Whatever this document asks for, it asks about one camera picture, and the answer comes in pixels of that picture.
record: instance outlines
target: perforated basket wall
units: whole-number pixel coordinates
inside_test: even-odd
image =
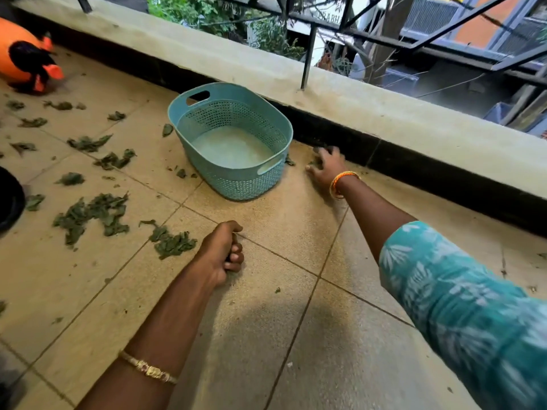
[[[239,100],[213,99],[191,106],[175,125],[177,134],[190,162],[217,192],[233,200],[255,198],[273,187],[283,174],[285,157],[293,137],[291,123],[270,103],[241,86],[212,83],[201,88],[209,87],[208,90],[213,92],[213,85],[222,85],[223,88],[226,85],[234,87],[233,93]],[[230,92],[231,90],[227,94],[223,91],[222,96],[230,96]],[[170,117],[171,108],[178,99],[175,99],[170,107]],[[191,143],[203,133],[221,126],[240,128],[264,143],[274,155],[269,160],[266,167],[268,169],[259,174],[259,168],[263,166],[263,163],[243,169],[220,167],[196,151]]]

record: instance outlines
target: orange wall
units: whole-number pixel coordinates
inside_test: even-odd
[[[476,6],[482,5],[487,1],[489,0],[479,0]],[[486,14],[503,23],[518,2],[519,0],[503,1],[503,3],[489,9]],[[497,29],[498,26],[492,24],[487,19],[481,16],[475,17],[474,19],[463,24],[459,30],[456,30],[457,33],[454,40],[462,44],[485,48],[490,39],[494,36],[494,33],[496,33]]]

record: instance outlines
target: leaf print fabric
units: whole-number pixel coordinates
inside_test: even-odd
[[[483,409],[547,409],[547,303],[420,221],[379,256],[381,282]]]

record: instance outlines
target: black wall base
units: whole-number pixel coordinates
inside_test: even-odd
[[[56,44],[176,92],[214,82],[210,77],[58,23],[17,10],[31,32],[52,34]],[[418,152],[270,101],[291,121],[294,139],[313,146],[335,145],[349,161],[421,188],[471,210],[547,237],[547,200]]]

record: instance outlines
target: orange bangle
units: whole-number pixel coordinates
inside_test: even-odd
[[[338,180],[346,175],[354,175],[355,177],[359,178],[359,180],[361,179],[359,174],[357,174],[355,171],[344,171],[343,173],[339,173],[336,177],[334,177],[329,187],[329,193],[332,198],[335,198],[337,200],[341,200],[344,198],[343,195],[336,191],[336,185],[338,183]]]

